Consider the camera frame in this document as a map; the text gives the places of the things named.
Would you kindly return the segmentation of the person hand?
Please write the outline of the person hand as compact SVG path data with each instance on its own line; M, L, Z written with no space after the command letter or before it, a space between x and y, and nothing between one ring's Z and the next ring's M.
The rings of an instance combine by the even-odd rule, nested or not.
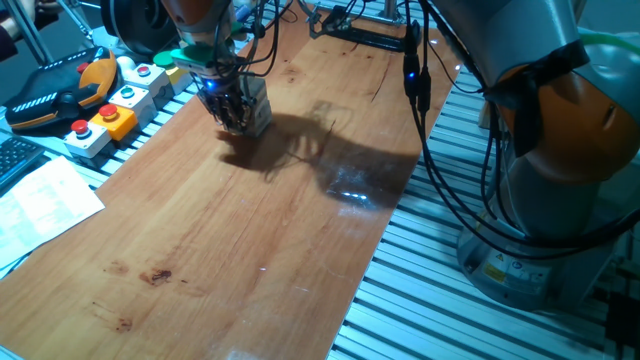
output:
M23 6L32 20L38 15L57 15L62 11L56 0L24 0Z

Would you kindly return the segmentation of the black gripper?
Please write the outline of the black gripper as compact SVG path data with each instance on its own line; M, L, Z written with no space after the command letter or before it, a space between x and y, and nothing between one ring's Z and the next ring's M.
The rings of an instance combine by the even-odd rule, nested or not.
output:
M254 104L243 97L240 77L213 78L198 75L201 85L198 96L216 122L236 133L247 133L254 120Z

